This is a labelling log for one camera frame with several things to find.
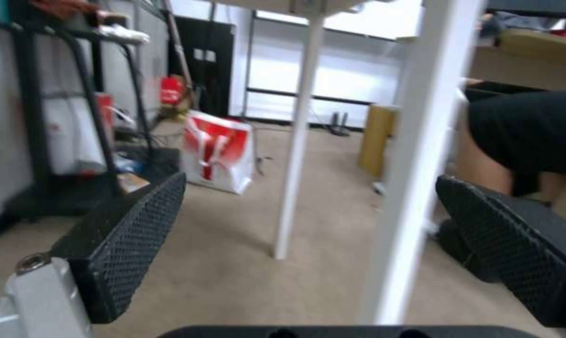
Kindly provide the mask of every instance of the red and white shopping bag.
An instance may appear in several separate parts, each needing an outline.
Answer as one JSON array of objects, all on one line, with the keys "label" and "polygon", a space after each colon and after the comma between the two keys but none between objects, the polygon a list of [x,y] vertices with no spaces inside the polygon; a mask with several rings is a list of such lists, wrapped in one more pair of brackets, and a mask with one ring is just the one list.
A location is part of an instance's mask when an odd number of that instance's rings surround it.
[{"label": "red and white shopping bag", "polygon": [[191,111],[184,134],[187,180],[241,195],[253,174],[251,126]]}]

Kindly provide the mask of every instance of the black metal shelf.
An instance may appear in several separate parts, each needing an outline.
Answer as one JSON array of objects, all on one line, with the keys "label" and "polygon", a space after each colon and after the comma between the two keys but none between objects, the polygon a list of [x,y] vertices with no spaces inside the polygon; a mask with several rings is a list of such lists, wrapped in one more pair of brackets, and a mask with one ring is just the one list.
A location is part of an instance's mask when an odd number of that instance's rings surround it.
[{"label": "black metal shelf", "polygon": [[[137,100],[141,134],[145,138],[147,146],[124,146],[119,147],[118,151],[127,152],[129,153],[128,158],[143,163],[143,169],[138,175],[152,184],[178,172],[179,156],[177,149],[152,147],[145,107],[131,52],[131,46],[139,45],[141,41],[105,36],[96,30],[70,30],[61,26],[42,25],[38,22],[0,23],[0,28],[10,32],[14,39],[15,58],[24,109],[23,115],[34,180],[31,186],[6,203],[5,214],[15,220],[21,218],[36,219],[50,215],[81,215],[95,208],[101,201],[123,194],[117,180],[117,170],[95,97],[95,86],[91,81],[90,71],[87,68],[83,49],[79,42],[80,39],[90,41],[93,44],[115,43],[122,47],[124,57],[128,62],[128,70]],[[34,44],[36,35],[55,36],[63,40],[72,51],[107,169],[102,175],[81,177],[56,176],[51,173]]]}]

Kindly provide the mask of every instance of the white pole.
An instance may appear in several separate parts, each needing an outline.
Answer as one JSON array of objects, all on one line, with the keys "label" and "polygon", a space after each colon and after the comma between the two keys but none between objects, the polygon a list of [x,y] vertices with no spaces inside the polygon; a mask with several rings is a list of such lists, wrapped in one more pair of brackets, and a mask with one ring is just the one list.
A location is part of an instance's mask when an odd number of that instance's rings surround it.
[{"label": "white pole", "polygon": [[426,2],[421,35],[409,56],[397,153],[388,196],[375,229],[358,321],[403,321],[431,211],[446,129],[456,109],[456,87],[470,63],[474,28],[484,0]]},{"label": "white pole", "polygon": [[302,70],[300,71],[299,95],[295,101],[293,118],[293,133],[289,149],[287,178],[285,179],[285,194],[281,203],[279,230],[277,232],[275,259],[287,257],[289,237],[293,228],[293,217],[297,201],[297,191],[302,178],[302,162],[306,150],[307,122],[310,113],[310,100],[314,90],[314,80],[317,73],[318,60],[324,34],[324,17],[310,18],[308,37],[304,47]]}]

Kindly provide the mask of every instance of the beige carpet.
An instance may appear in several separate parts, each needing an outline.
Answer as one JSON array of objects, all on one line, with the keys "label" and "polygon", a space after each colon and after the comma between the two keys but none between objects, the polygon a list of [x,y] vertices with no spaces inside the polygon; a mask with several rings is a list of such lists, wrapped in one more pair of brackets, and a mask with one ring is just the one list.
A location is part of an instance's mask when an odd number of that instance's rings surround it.
[{"label": "beige carpet", "polygon": [[[287,261],[274,261],[287,130],[259,131],[259,153],[271,160],[245,195],[188,187],[130,310],[111,325],[96,326],[97,337],[153,338],[196,324],[354,322],[380,213],[371,177],[356,167],[361,135],[310,132],[291,252]],[[46,250],[73,222],[48,218],[1,235],[0,288],[20,257]],[[434,243],[425,248],[407,323],[502,325],[558,336],[504,287],[479,282]]]}]

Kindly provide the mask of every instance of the leg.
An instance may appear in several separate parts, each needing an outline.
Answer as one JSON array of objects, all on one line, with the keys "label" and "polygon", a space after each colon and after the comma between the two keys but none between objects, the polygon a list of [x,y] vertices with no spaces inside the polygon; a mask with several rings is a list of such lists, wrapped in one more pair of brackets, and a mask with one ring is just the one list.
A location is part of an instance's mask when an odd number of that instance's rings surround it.
[{"label": "leg", "polygon": [[287,165],[287,178],[285,179],[285,194],[281,202],[279,230],[277,232],[275,259],[287,257],[289,237],[293,227],[295,202],[302,178],[302,161],[306,149],[307,122],[310,112],[311,94],[314,89],[314,79],[317,73],[318,57],[324,35],[324,18],[310,19],[308,38],[304,47],[302,71],[300,73],[299,96],[295,101],[295,114],[293,118],[293,133],[291,135],[291,148],[289,149],[289,164]]},{"label": "leg", "polygon": [[469,130],[468,118],[468,116],[463,118],[458,131],[460,135],[457,157],[458,178],[510,195],[511,171],[487,156],[477,146]]},{"label": "leg", "polygon": [[457,107],[455,90],[469,65],[474,24],[482,0],[438,0],[427,7],[409,56],[401,100],[397,152],[388,194],[366,274],[358,321],[399,325],[408,305],[422,250],[422,223],[431,211],[433,185],[444,160],[448,125]]}]

